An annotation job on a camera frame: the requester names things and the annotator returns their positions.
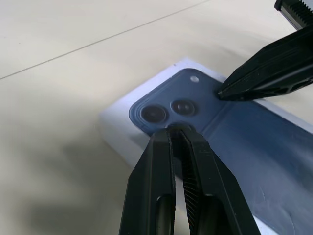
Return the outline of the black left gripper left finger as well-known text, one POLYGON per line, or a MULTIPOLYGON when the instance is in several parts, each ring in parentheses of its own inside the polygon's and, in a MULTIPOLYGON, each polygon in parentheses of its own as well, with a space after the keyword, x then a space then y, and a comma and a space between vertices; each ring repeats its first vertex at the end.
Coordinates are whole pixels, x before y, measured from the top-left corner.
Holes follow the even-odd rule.
POLYGON ((129 176, 119 234, 174 233, 176 185, 172 155, 167 131, 154 133, 129 176))

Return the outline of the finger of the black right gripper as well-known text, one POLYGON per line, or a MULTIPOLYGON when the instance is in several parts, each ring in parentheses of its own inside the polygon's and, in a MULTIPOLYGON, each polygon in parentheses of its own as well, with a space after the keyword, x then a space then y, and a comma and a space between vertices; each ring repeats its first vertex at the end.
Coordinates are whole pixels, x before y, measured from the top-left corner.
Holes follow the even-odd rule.
POLYGON ((280 96, 313 83, 313 27, 307 26, 259 50, 218 89, 219 99, 250 101, 280 96))
POLYGON ((277 0, 274 8, 298 31, 313 25, 313 11, 303 0, 277 0))

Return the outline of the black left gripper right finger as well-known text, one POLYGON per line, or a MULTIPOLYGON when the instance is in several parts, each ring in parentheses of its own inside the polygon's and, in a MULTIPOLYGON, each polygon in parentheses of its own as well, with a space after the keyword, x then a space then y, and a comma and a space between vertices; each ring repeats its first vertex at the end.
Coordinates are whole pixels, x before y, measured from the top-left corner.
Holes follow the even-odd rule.
POLYGON ((178 137, 190 234, 258 235, 236 178, 205 138, 183 127, 178 137))

